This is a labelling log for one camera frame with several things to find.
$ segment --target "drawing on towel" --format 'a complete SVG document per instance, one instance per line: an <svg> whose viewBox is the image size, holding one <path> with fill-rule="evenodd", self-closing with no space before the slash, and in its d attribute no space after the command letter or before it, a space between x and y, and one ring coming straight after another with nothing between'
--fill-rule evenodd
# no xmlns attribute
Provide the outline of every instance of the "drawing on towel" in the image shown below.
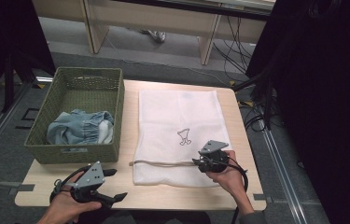
<svg viewBox="0 0 350 224"><path fill-rule="evenodd" d="M191 140L189 140L189 128L184 129L180 132L177 132L178 135L180 135L182 142L180 143L181 146L184 146L186 143L187 145L191 144Z"/></svg>

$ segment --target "wooden table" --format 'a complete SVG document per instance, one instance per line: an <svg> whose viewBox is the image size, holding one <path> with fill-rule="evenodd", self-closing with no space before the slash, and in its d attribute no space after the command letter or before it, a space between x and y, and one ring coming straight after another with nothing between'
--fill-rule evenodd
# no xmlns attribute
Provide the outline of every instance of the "wooden table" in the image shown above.
<svg viewBox="0 0 350 224"><path fill-rule="evenodd" d="M166 185L135 186L133 184L133 168L129 162L133 161L138 141L139 90L216 90L237 160L247 170L249 179L247 195L256 210L265 209L265 200L258 201L254 198L254 195L261 195L263 192L239 107L231 89L132 80L124 82L125 100L119 161L103 163L104 169L115 168L118 171L114 176L107 177L106 182L98 189L100 193L111 197L128 192L122 202L114 204L114 209L232 210L236 207L233 198L222 187L177 188ZM33 191L18 192L15 203L19 206L48 206L55 180L65 179L76 169L85 165L87 164L42 165L34 160L23 184L33 184L35 188Z"/></svg>

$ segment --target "white towel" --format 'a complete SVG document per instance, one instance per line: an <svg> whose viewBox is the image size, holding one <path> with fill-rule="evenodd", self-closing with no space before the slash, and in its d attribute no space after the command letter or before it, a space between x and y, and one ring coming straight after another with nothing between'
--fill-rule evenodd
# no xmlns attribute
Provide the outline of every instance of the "white towel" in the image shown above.
<svg viewBox="0 0 350 224"><path fill-rule="evenodd" d="M159 165L192 163L209 140L228 143L226 149L231 149L215 91L140 91L134 184L217 186L197 166Z"/></svg>

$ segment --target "green wicker basket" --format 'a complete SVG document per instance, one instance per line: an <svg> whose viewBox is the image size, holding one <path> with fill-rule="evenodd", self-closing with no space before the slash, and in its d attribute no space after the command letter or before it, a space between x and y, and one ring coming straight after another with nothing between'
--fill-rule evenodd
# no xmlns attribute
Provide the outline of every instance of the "green wicker basket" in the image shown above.
<svg viewBox="0 0 350 224"><path fill-rule="evenodd" d="M58 68L25 147L42 164L118 161L124 89L120 69ZM62 112L74 109L87 113L108 111L114 118L112 141L109 144L50 145L48 126Z"/></svg>

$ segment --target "human hand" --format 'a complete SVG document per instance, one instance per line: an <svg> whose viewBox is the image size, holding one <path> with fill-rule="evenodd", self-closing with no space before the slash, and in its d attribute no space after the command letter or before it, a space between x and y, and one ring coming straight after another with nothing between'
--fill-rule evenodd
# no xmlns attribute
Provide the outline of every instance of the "human hand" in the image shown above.
<svg viewBox="0 0 350 224"><path fill-rule="evenodd" d="M231 150L224 152L226 152L227 155L230 157L229 164L233 166L238 166L238 164L236 163L235 151ZM213 179L215 183L218 183L222 188L224 188L224 190L226 190L232 196L239 189L245 191L244 181L242 179L241 173L230 166L228 166L221 173L206 172L206 175L209 178Z"/></svg>
<svg viewBox="0 0 350 224"><path fill-rule="evenodd" d="M236 163L235 151L225 151L230 157L229 164L239 166ZM218 183L224 190L226 190L235 200L241 215L247 215L254 212L254 209L245 192L245 185L241 173L227 166L221 173L206 172L206 175Z"/></svg>
<svg viewBox="0 0 350 224"><path fill-rule="evenodd" d="M75 182L83 173L76 174L69 182ZM70 190L70 187L63 186L63 189ZM52 200L46 213L37 224L64 224L69 221L77 223L81 213L97 210L101 207L102 205L98 202L78 203L72 198L70 192L61 191Z"/></svg>

